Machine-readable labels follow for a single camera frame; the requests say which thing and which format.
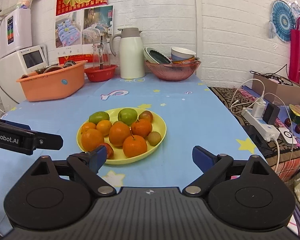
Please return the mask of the small orange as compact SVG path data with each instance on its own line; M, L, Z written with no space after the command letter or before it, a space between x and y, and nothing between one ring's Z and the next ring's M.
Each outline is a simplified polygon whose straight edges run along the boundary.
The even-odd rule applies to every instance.
M97 123L96 129L104 136L107 137L109 135L110 129L112 127L112 123L109 120L101 120Z
M96 124L93 122L86 122L81 126L81 134L85 133L89 129L96 129Z

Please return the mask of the orange with stem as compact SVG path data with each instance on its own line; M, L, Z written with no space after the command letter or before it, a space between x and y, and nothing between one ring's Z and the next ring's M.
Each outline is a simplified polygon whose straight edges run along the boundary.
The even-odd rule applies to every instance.
M132 135L125 139L122 145L123 153L127 158L136 157L147 152L147 142L139 135Z

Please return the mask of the large green mango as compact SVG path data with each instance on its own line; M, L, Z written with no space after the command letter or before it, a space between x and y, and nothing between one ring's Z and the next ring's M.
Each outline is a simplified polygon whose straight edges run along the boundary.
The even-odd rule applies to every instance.
M103 120L110 120L110 116L107 112L104 111L98 111L89 116L89 122L92 122L93 124L98 124L99 122Z

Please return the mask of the dark orange tangerine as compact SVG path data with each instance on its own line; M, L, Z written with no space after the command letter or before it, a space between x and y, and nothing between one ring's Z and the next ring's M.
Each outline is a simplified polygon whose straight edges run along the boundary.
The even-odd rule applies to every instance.
M147 137L152 131L152 124L147 119L136 120L131 124L132 135L139 135L143 138Z

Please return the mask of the brownish plum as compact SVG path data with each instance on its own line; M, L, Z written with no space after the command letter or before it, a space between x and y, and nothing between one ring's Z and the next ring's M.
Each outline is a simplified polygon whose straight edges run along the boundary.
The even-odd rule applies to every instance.
M150 111L143 111L139 115L139 120L148 120L149 122L153 121L153 114Z

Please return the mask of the large back orange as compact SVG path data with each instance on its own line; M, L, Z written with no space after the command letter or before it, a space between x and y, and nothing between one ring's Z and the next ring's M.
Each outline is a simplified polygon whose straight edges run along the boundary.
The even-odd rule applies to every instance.
M91 152L104 143L104 136L96 129L88 129L81 136L81 144L85 152Z

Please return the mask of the orange plastic basket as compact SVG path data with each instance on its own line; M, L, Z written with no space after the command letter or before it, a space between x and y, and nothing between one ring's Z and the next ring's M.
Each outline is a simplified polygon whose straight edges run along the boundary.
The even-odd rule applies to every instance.
M84 85L86 61L77 61L75 65L37 74L31 72L28 77L17 80L27 101L58 100L71 96Z

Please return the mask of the small longan on plate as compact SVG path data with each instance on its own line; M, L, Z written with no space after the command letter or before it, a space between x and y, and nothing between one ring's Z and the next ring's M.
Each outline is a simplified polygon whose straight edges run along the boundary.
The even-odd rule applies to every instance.
M161 142L162 137L159 132L153 131L149 133L147 140L151 146L156 146L159 142Z

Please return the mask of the white power strip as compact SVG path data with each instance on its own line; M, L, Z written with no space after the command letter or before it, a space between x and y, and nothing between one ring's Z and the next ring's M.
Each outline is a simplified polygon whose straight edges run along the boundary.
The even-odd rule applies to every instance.
M274 125L267 124L262 118L254 117L252 109L243 108L241 115L251 126L256 128L265 141L270 142L278 139L280 135L279 130Z

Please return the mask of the yellow oval plate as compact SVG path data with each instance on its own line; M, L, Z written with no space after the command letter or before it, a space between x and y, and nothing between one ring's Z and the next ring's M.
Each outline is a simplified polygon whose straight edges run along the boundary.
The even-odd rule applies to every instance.
M118 121L118 114L123 109L124 108L114 108L114 109L105 111L106 113L109 114L109 119L110 119L109 121L111 122L112 125L116 121ZM145 109L136 108L136 107L132 107L131 109L135 110L138 113L138 116L139 116L139 114L141 114L142 112L145 111ZM152 132L158 132L160 134L160 136L161 136L160 141L156 145L151 145L148 142L147 137L145 137L143 140L139 140L137 138L136 146L143 146L143 141L145 141L147 144L147 149L146 149L147 151L138 152L140 154L134 155L134 156L126 156L125 151L122 149L122 147L115 146L114 144L112 144L110 142L109 136L104 136L104 142L108 143L114 152L110 156L110 158L107 158L106 165L125 165L125 164L134 163L136 161L140 161L141 159L144 159L144 158L148 157L149 155L151 155L159 147L159 145L165 139L166 132L167 132L167 126L166 126L165 121L163 120L163 118L160 115L158 115L157 113L154 113L153 111L150 111L150 113L153 115ZM78 144L80 150L82 150L83 152L87 152L87 151L85 150L85 148L82 145L82 135L83 135L82 127L84 127L85 124L87 124L88 122L89 122L89 120L85 121L80 126L80 128L77 131L77 135L76 135L77 144Z

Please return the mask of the white appliance with screen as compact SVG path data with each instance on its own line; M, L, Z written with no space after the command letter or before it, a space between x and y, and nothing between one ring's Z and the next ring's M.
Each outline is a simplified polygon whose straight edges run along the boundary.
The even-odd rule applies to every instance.
M29 47L0 59L0 98L6 111L26 100L17 80L47 66L44 50L46 45Z

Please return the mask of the white phone charger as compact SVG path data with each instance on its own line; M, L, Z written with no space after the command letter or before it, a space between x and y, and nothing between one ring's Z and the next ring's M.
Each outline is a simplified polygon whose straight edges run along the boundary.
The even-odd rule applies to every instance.
M259 119L262 118L265 108L266 102L262 98L259 98L254 102L253 110L251 112L252 116Z

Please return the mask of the red plastic basket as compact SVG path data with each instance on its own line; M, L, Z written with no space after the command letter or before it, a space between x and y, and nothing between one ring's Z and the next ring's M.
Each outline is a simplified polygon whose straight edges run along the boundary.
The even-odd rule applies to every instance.
M114 77L116 68L117 65L112 64L110 66L104 67L103 69L94 67L86 68L84 72L90 82L103 82L108 81Z

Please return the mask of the cardboard box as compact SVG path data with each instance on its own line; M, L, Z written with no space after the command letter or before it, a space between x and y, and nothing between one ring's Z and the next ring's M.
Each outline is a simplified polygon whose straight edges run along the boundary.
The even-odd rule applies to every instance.
M260 81L253 80L252 83L252 90L261 95L264 91L264 99L268 102L271 102L275 105L283 105L282 102L273 94L278 96L285 105L293 104L293 105L300 105L300 85L292 82L291 85L282 85L279 83L275 83L274 81L262 77L260 75L254 74L254 79L258 79L263 82L264 86L261 84Z

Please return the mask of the pink glass bowl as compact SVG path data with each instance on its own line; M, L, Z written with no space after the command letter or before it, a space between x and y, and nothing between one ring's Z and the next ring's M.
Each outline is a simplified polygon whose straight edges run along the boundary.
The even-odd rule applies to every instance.
M183 81L198 69L199 60L187 64L157 64L146 61L146 66L159 79L164 81Z

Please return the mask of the clear glass pitcher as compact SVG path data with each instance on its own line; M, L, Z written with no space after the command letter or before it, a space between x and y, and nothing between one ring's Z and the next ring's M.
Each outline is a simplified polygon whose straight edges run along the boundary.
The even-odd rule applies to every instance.
M106 41L101 36L100 40L93 44L93 68L102 70L110 67L110 58Z

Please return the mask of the white water purifier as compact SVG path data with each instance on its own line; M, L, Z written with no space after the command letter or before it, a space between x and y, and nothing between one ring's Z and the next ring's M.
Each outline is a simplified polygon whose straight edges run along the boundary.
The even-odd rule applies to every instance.
M0 26L0 59L32 46L31 10L15 9Z

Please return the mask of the blue white ceramic bowl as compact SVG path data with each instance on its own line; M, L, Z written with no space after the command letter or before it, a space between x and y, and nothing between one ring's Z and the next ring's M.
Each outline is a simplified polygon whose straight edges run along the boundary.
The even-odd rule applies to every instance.
M191 59L196 56L196 52L180 47L171 48L171 59L172 61L184 61Z

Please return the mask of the white thermos jug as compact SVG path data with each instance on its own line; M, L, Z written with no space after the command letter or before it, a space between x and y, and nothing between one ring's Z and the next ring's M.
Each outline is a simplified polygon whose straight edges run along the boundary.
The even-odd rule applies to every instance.
M110 51L116 56L113 41L120 38L119 63L122 79L137 79L145 76L144 46L141 31L138 28L122 28L121 33L114 34L109 41Z

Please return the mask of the pink gift bag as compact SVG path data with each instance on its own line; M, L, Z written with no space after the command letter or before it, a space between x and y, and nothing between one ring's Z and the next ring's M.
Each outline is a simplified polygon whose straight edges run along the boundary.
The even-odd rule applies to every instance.
M296 20L296 28L290 32L290 64L288 77L293 82L300 82L300 17Z

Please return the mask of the blue round paper fan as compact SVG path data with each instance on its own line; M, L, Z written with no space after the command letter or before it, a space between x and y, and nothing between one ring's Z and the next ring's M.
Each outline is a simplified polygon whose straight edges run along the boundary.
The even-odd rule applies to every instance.
M291 31L296 28L296 19L291 7L283 0L275 0L271 7L268 36L277 36L282 42L290 42Z

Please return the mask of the wall calendar poster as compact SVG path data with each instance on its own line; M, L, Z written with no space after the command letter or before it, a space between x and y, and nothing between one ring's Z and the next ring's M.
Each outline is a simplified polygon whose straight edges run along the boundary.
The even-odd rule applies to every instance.
M94 46L113 33L113 6L108 0L57 0L55 47L58 62L93 61Z

